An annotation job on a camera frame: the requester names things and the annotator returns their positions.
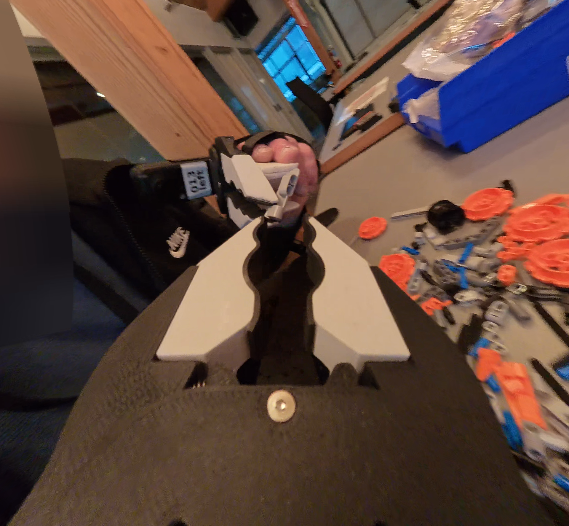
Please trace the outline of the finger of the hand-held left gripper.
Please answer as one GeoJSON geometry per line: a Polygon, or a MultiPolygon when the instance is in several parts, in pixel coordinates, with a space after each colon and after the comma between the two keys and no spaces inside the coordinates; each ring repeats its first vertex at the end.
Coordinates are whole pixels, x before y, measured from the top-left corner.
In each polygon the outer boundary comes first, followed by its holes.
{"type": "Polygon", "coordinates": [[[233,191],[233,224],[245,227],[258,218],[264,218],[268,227],[283,227],[283,200],[267,205],[249,200],[238,190],[233,191]]]}
{"type": "Polygon", "coordinates": [[[257,163],[250,155],[227,157],[227,183],[246,199],[254,202],[277,202],[282,177],[298,169],[298,163],[257,163]]]}

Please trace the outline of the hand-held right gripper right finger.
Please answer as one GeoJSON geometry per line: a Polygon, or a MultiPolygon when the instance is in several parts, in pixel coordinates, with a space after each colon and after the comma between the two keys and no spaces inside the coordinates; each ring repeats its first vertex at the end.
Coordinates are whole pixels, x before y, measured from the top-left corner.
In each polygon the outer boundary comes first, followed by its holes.
{"type": "Polygon", "coordinates": [[[411,354],[372,267],[314,217],[304,221],[307,341],[331,374],[340,365],[360,374],[368,363],[402,363],[411,354]]]}

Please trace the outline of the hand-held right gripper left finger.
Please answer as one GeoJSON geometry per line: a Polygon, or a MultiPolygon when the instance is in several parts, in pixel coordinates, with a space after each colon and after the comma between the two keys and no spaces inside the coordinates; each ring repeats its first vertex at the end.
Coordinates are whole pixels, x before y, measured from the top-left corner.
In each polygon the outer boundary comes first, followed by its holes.
{"type": "Polygon", "coordinates": [[[220,364],[237,372],[251,356],[248,333],[259,318],[260,297],[248,274],[260,248],[255,219],[196,267],[161,344],[160,361],[220,364]]]}

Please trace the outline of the grey beam piece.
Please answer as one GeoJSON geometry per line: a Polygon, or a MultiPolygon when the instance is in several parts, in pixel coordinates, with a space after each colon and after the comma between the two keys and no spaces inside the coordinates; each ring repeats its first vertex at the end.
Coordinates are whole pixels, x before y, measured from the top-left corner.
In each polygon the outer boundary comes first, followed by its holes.
{"type": "Polygon", "coordinates": [[[277,203],[271,208],[271,215],[274,220],[281,221],[285,206],[288,199],[294,194],[298,178],[300,175],[300,170],[298,168],[289,171],[287,174],[283,175],[281,182],[276,191],[277,203]]]}

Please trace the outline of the pile of plastic building pieces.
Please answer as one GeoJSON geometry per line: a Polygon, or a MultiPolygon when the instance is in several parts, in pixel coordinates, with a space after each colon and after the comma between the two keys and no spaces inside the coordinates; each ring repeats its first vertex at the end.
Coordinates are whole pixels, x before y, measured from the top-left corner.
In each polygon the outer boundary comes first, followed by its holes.
{"type": "Polygon", "coordinates": [[[459,348],[530,489],[568,511],[568,189],[519,202],[504,180],[369,217],[348,244],[398,221],[379,268],[459,348]]]}

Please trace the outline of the person's left hand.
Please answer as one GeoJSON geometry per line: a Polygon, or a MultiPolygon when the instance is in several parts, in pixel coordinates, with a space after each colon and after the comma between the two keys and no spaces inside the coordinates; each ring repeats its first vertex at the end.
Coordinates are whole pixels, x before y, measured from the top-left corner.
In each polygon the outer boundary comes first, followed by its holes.
{"type": "Polygon", "coordinates": [[[280,132],[246,137],[237,148],[242,152],[251,149],[252,159],[260,165],[274,190],[278,189],[285,174],[293,168],[299,170],[294,193],[288,197],[281,220],[274,225],[295,226],[318,186],[319,164],[313,148],[301,137],[280,132]]]}

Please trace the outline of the black chair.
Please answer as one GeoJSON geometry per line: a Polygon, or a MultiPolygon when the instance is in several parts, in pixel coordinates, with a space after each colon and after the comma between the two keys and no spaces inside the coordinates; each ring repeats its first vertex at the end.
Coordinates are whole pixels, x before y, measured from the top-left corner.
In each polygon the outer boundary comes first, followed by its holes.
{"type": "Polygon", "coordinates": [[[330,103],[299,77],[288,81],[286,86],[291,93],[314,114],[327,133],[333,120],[333,109],[330,103]]]}

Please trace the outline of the blue storage bin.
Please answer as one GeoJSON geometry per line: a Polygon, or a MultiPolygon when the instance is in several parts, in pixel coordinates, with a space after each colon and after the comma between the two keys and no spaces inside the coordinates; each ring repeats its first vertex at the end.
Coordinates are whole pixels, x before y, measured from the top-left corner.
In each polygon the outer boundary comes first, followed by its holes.
{"type": "Polygon", "coordinates": [[[397,83],[400,109],[439,93],[439,119],[405,123],[442,147],[472,152],[568,96],[568,0],[564,0],[454,79],[412,74],[397,83]]]}

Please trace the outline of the clear plastic parts bag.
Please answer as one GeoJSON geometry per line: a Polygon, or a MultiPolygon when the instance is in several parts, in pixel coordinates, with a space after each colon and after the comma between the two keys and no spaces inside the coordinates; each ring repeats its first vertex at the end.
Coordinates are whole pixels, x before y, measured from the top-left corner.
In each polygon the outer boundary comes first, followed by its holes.
{"type": "Polygon", "coordinates": [[[447,82],[565,0],[455,0],[411,51],[414,77],[447,82]]]}

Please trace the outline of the wooden post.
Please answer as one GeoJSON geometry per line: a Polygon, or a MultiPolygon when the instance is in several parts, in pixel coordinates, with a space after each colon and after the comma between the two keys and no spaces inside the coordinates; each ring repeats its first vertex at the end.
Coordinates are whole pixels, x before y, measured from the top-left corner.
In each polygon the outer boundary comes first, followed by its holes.
{"type": "Polygon", "coordinates": [[[9,0],[167,160],[245,127],[143,0],[9,0]]]}

